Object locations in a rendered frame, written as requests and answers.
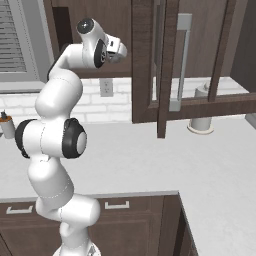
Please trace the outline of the dark wood glass cabinet door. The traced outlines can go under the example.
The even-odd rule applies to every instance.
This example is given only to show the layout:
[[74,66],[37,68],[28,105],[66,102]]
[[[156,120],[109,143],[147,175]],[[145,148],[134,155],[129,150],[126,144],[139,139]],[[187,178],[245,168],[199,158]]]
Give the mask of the dark wood glass cabinet door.
[[[256,111],[256,93],[221,96],[217,94],[235,4],[236,0],[224,1],[221,32],[208,97],[183,99],[179,112],[168,110],[167,121],[237,115]],[[158,101],[150,100],[153,76],[153,12],[153,0],[131,0],[132,121],[134,123],[157,123]]]

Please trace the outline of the orange-capped white bottle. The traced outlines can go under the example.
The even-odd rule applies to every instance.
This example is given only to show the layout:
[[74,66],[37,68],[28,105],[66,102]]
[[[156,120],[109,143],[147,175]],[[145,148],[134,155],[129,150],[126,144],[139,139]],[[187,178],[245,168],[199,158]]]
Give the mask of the orange-capped white bottle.
[[1,112],[0,127],[2,128],[4,137],[6,139],[13,139],[15,137],[15,126],[11,116],[8,116],[5,111]]

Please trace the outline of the dark wood drawer front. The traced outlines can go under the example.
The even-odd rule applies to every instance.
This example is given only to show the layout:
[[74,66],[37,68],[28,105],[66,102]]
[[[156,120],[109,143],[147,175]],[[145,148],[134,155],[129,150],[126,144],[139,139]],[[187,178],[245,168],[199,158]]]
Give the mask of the dark wood drawer front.
[[[12,206],[13,209],[26,209],[29,206],[33,206],[33,212],[31,214],[6,214],[6,209]],[[38,214],[35,210],[35,202],[1,202],[0,203],[0,221],[20,221],[23,219],[37,218]]]
[[[124,204],[125,201],[130,202],[129,209],[106,210],[104,203],[108,201],[110,204]],[[100,221],[103,220],[127,220],[136,219],[137,217],[148,217],[151,215],[159,215],[162,212],[163,197],[162,196],[140,196],[140,197],[116,197],[99,199],[101,206]]]

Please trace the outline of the white wall outlet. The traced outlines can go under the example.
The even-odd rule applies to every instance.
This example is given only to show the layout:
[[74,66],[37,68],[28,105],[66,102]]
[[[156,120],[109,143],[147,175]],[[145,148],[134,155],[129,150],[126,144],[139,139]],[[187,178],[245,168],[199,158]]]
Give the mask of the white wall outlet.
[[114,95],[112,78],[100,79],[100,95],[102,97],[112,97]]

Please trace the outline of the dark wood wall cabinet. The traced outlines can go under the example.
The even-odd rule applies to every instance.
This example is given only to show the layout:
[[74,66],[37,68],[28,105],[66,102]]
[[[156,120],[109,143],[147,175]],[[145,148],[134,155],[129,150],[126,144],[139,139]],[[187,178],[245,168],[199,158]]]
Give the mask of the dark wood wall cabinet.
[[83,18],[93,18],[103,30],[121,39],[128,50],[119,63],[100,69],[73,69],[81,79],[131,76],[131,0],[43,0],[54,58],[65,43],[80,43],[76,31]]

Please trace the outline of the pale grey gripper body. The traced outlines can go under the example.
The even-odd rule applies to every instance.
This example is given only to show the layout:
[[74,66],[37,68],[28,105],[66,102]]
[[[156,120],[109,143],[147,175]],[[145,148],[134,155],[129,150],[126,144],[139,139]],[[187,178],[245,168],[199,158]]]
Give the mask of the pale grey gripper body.
[[127,48],[122,42],[120,42],[117,45],[109,45],[107,47],[107,53],[110,63],[118,63],[127,57]]

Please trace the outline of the window with grey blinds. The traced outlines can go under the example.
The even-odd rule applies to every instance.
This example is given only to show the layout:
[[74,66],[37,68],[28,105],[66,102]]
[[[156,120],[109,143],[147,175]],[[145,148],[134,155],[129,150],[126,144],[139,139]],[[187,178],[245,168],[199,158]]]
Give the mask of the window with grey blinds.
[[53,60],[43,0],[0,0],[0,94],[39,92]]

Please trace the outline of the grey appliance corner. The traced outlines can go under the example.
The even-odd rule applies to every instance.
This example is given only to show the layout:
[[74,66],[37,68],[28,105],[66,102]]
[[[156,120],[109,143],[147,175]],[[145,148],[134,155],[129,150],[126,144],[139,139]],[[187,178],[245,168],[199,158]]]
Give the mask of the grey appliance corner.
[[254,129],[256,129],[256,113],[246,114],[245,119]]

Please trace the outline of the dark wood base cabinet door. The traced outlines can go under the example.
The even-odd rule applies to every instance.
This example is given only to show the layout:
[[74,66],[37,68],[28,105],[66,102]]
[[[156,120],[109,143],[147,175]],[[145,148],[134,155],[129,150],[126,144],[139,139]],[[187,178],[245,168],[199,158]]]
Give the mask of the dark wood base cabinet door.
[[89,228],[102,256],[157,256],[159,219],[146,216],[102,217]]
[[0,235],[12,256],[53,256],[61,245],[56,224],[8,227]]

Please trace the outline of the white paper towel holder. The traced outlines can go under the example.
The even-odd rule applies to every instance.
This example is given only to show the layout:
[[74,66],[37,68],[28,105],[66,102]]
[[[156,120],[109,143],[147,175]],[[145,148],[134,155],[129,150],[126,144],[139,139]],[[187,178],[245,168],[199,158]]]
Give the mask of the white paper towel holder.
[[[209,91],[209,82],[203,83],[201,86],[195,89],[195,98],[207,98]],[[195,134],[198,135],[209,135],[214,131],[213,126],[211,125],[211,117],[203,118],[193,118],[190,120],[187,128]]]

